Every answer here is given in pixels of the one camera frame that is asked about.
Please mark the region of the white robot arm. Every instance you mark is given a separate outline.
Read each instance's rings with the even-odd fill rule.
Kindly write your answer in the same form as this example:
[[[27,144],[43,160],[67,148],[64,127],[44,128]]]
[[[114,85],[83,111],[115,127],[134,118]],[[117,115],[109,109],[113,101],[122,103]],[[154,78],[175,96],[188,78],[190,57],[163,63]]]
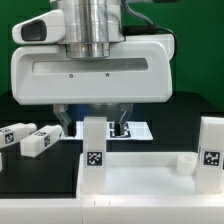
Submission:
[[[52,9],[15,25],[20,47],[11,59],[13,97],[51,104],[67,135],[70,104],[118,104],[123,136],[135,103],[165,102],[172,94],[171,30],[132,10],[128,0],[50,0]]]

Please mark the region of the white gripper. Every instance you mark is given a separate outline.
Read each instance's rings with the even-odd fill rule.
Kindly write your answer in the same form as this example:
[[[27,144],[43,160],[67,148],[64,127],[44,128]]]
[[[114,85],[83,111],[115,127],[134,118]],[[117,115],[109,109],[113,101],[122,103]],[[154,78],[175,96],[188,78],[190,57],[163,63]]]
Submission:
[[[66,104],[123,103],[114,123],[123,136],[132,103],[165,102],[172,95],[170,34],[121,34],[120,16],[78,17],[60,9],[15,25],[20,45],[11,59],[11,86],[18,103],[54,104],[64,134],[76,124]]]

